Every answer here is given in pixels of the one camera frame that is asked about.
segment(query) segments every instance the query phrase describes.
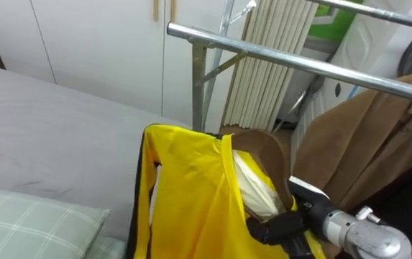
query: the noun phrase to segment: white cabinet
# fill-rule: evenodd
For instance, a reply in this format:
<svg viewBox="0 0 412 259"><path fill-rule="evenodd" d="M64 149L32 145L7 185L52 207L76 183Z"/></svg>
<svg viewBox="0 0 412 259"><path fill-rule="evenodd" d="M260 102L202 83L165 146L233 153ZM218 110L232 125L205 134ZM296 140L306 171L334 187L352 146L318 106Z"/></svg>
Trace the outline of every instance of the white cabinet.
<svg viewBox="0 0 412 259"><path fill-rule="evenodd" d="M8 70L191 124L191 44L166 27L218 32L225 1L0 0L1 59ZM236 14L248 0L234 2ZM228 36L241 38L244 21ZM232 70L217 77L209 132L219 130Z"/></svg>
<svg viewBox="0 0 412 259"><path fill-rule="evenodd" d="M166 2L166 14L171 14L170 3ZM166 15L166 24L175 23L218 32L225 0L176 0L175 17ZM248 0L235 0L233 14L241 11ZM228 29L228 37L240 39L244 29L245 18L241 18ZM221 63L232 57L234 53L223 52ZM214 50L207 51L206 72L209 70ZM214 94L206 121L207 132L218 132L224 113L228 90L234 66L217 76ZM186 124L192 120L191 93L191 43L172 36L166 36L164 49L164 80L162 96L162 115Z"/></svg>
<svg viewBox="0 0 412 259"><path fill-rule="evenodd" d="M32 5L57 84L161 114L163 1L32 0Z"/></svg>
<svg viewBox="0 0 412 259"><path fill-rule="evenodd" d="M0 56L8 71L55 82L30 0L0 0Z"/></svg>

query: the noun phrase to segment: chrome pipe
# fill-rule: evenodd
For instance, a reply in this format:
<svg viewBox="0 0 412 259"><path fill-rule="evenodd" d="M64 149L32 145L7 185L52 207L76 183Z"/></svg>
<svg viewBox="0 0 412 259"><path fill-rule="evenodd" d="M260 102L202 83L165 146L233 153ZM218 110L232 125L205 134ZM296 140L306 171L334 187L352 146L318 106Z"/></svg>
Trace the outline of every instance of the chrome pipe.
<svg viewBox="0 0 412 259"><path fill-rule="evenodd" d="M259 58L320 76L335 78L340 81L357 84L358 86L412 99L412 85L409 83L371 76L366 73L341 68L330 63L304 58L299 55L274 50L242 40L221 37L202 29L185 27L174 23L168 25L168 35L183 38L195 44L201 43L207 47L218 47L234 53L245 52L247 56L252 58Z"/></svg>
<svg viewBox="0 0 412 259"><path fill-rule="evenodd" d="M412 16L390 12L375 7L365 6L363 4L356 4L350 1L344 0L307 0L314 3L325 4L328 6L336 7L338 9L355 12L358 14L364 14L370 17L382 19L389 22L395 22L412 27Z"/></svg>

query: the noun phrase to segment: green sign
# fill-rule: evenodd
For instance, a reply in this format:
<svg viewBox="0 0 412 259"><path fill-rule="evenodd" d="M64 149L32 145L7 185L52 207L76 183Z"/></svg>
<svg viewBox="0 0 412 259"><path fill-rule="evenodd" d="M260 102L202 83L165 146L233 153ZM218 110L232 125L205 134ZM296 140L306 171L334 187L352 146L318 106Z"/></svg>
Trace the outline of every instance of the green sign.
<svg viewBox="0 0 412 259"><path fill-rule="evenodd" d="M349 0L361 4L363 0ZM341 42L356 13L339 10L320 4L308 35L335 42Z"/></svg>

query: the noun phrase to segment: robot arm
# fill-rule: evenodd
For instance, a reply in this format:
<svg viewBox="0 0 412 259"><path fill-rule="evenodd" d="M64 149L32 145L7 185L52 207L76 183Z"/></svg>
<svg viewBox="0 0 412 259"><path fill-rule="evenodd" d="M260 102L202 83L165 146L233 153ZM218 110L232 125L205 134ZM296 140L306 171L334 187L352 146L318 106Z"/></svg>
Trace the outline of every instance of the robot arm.
<svg viewBox="0 0 412 259"><path fill-rule="evenodd" d="M291 179L289 188L313 233L343 248L353 258L412 258L408 238L382 224L370 208L364 207L353 217L332 204L321 191L312 191L315 187L305 182Z"/></svg>

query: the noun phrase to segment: metal pole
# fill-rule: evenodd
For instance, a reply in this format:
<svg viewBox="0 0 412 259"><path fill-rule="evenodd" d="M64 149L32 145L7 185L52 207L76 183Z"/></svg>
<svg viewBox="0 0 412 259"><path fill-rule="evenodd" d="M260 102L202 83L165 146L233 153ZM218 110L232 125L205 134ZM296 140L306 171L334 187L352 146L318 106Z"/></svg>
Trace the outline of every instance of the metal pole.
<svg viewBox="0 0 412 259"><path fill-rule="evenodd" d="M201 43L209 47L219 47L234 53L245 52L248 56L253 58L259 58L261 60L286 65L302 71L315 73L317 75L326 76L329 78L335 78L340 81L354 83L359 86L412 99L412 85L409 83L402 83L395 80L371 76L366 73L341 68L330 63L325 63L311 58L304 58L299 55L285 53L268 47L244 42L242 40L220 37L219 35L211 32L185 27L179 24L170 23L168 25L168 34L187 39L192 42L193 45Z"/></svg>
<svg viewBox="0 0 412 259"><path fill-rule="evenodd" d="M382 9L377 9L370 6L365 6L362 4L356 4L350 1L343 0L308 0L314 3L325 4L328 6L336 7L338 9L343 9L351 12L356 12L358 14L364 14L370 17L383 19L390 22L395 22L399 24L404 24L412 27L412 16L398 14L395 12L389 12Z"/></svg>
<svg viewBox="0 0 412 259"><path fill-rule="evenodd" d="M221 16L220 29L219 29L219 35L221 36L226 36L226 33L228 32L228 27L230 25L229 20L231 19L231 16L232 16L233 6L234 6L234 0L225 1L225 7L223 10L223 14ZM212 60L211 71L219 67L222 53L223 53L222 49L218 49L218 48L215 49L215 56L214 56L214 59ZM202 117L203 117L202 119L203 124L201 126L202 131L206 130L207 112L209 111L209 106L211 105L212 93L214 92L214 86L215 86L215 77L211 78L211 80L207 83L206 99L204 100L204 106L203 106L203 111L202 111Z"/></svg>
<svg viewBox="0 0 412 259"><path fill-rule="evenodd" d="M204 82L206 73L206 46L193 42L193 130L202 131Z"/></svg>

